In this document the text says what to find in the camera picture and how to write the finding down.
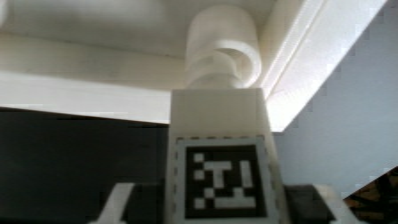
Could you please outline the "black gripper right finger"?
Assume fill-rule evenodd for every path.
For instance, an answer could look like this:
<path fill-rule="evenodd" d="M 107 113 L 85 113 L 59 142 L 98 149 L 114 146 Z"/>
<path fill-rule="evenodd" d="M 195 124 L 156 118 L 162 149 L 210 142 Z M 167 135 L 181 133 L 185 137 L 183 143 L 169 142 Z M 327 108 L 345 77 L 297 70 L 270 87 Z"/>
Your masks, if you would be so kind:
<path fill-rule="evenodd" d="M 291 224 L 368 224 L 327 185 L 286 185 Z"/>

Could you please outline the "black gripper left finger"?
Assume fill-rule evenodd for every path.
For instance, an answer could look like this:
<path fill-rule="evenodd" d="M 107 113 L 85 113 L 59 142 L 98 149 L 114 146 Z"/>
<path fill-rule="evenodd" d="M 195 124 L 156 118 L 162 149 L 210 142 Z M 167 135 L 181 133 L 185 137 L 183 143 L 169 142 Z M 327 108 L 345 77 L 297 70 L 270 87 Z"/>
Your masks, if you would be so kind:
<path fill-rule="evenodd" d="M 163 185 L 117 183 L 103 209 L 87 224 L 163 224 Z"/>

